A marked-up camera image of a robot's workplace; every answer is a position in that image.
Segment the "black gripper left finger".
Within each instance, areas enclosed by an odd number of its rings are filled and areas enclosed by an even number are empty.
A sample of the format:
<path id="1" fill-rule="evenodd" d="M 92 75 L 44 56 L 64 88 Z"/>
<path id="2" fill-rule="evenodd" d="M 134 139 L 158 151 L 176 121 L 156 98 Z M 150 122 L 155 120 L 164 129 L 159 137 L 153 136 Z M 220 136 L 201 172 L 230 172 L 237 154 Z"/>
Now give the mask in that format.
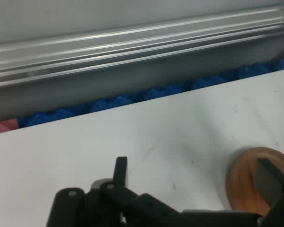
<path id="1" fill-rule="evenodd" d="M 149 194 L 125 185 L 127 157 L 117 157 L 112 179 L 85 193 L 58 191 L 52 205 L 54 227 L 179 227 L 182 215 Z"/>

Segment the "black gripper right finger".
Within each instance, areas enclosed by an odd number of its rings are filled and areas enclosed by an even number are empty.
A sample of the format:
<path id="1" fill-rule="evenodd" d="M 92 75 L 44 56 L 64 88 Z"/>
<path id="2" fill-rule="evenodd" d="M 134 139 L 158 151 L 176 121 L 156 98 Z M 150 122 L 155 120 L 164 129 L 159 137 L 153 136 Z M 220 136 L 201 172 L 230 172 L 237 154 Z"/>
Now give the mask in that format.
<path id="1" fill-rule="evenodd" d="M 269 159 L 257 160 L 257 191 L 270 207 L 260 227 L 284 227 L 284 173 Z"/>

